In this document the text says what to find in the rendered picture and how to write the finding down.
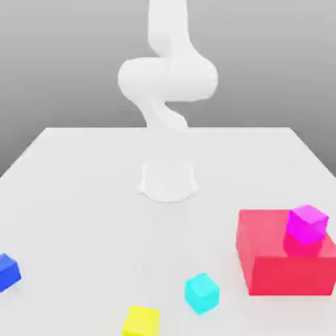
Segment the small cyan cube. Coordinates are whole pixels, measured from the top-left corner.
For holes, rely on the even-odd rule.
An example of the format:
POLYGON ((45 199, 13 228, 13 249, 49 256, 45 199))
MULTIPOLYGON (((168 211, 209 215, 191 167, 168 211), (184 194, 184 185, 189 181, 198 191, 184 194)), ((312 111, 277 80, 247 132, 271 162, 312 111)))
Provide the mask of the small cyan cube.
POLYGON ((202 315, 219 304, 220 287, 206 274, 201 273, 184 283, 184 299, 197 315, 202 315))

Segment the small magenta cube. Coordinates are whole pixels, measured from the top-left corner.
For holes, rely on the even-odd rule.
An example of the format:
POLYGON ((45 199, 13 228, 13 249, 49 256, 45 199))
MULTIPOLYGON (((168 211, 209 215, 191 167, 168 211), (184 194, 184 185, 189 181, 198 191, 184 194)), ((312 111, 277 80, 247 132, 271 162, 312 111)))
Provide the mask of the small magenta cube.
POLYGON ((329 216, 312 205, 289 210, 286 233, 303 245, 323 240, 329 216))

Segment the small yellow cube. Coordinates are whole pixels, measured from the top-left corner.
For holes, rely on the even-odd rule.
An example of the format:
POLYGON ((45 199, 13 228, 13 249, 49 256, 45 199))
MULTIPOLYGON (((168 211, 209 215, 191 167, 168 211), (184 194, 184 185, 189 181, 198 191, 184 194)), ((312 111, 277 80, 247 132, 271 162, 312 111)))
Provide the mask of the small yellow cube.
POLYGON ((122 336, 159 336, 160 311, 131 306, 122 328, 122 336))

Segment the small blue cube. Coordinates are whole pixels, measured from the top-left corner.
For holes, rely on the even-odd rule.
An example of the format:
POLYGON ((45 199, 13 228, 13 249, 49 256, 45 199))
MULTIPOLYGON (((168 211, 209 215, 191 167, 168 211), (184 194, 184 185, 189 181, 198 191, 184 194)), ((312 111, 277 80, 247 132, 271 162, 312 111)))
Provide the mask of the small blue cube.
POLYGON ((21 274, 17 261, 6 253, 0 254, 0 293, 19 280, 21 280, 21 274))

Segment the large red box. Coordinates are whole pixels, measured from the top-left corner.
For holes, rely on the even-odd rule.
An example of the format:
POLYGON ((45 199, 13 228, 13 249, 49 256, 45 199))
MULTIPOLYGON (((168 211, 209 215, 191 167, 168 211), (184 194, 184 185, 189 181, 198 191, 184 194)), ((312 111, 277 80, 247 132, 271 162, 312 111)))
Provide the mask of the large red box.
POLYGON ((287 233, 287 209, 241 209, 236 250, 250 295, 330 295, 336 243, 303 245, 287 233))

